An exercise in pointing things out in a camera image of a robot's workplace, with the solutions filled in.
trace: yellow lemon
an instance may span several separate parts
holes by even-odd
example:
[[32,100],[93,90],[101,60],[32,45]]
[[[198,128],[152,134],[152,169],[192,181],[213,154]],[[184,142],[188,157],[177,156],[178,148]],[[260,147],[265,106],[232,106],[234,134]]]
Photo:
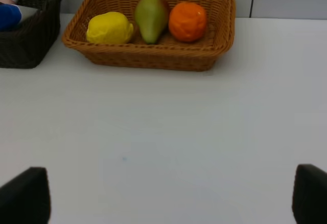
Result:
[[91,43],[124,44],[131,39],[133,29],[125,15],[109,12],[90,20],[86,39]]

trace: brown wicker basket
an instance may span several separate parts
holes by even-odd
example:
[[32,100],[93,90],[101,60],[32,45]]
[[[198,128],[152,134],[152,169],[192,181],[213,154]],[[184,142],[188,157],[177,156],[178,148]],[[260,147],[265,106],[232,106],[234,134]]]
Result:
[[235,0],[167,0],[171,8],[178,2],[190,1],[206,9],[206,34],[194,43],[178,42],[168,31],[156,45],[145,44],[138,31],[128,44],[93,44],[86,41],[88,23],[99,14],[121,12],[135,26],[133,15],[138,1],[85,0],[67,26],[62,41],[95,64],[183,71],[209,70],[217,57],[227,52],[233,44]]
[[18,28],[0,32],[0,68],[34,68],[44,58],[60,29],[61,0],[19,0],[18,5],[38,8]]

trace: dark wicker basket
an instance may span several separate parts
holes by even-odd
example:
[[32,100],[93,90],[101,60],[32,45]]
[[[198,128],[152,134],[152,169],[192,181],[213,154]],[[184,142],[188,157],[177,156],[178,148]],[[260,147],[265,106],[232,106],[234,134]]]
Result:
[[19,0],[18,5],[39,9],[17,28],[0,32],[0,68],[34,68],[57,39],[61,0]]

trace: green pear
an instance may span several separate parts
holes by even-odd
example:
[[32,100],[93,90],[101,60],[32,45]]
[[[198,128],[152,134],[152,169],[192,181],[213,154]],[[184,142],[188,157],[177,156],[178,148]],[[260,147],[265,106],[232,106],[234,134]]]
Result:
[[155,44],[168,25],[169,6],[166,0],[139,0],[134,16],[143,40]]

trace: table surface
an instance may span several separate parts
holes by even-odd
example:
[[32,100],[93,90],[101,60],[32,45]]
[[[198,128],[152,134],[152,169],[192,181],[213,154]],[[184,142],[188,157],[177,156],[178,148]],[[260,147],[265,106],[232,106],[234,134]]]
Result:
[[327,169],[326,47],[327,21],[239,18],[194,73],[94,65],[59,38],[0,69],[0,184],[46,167],[52,224],[294,223],[297,164]]

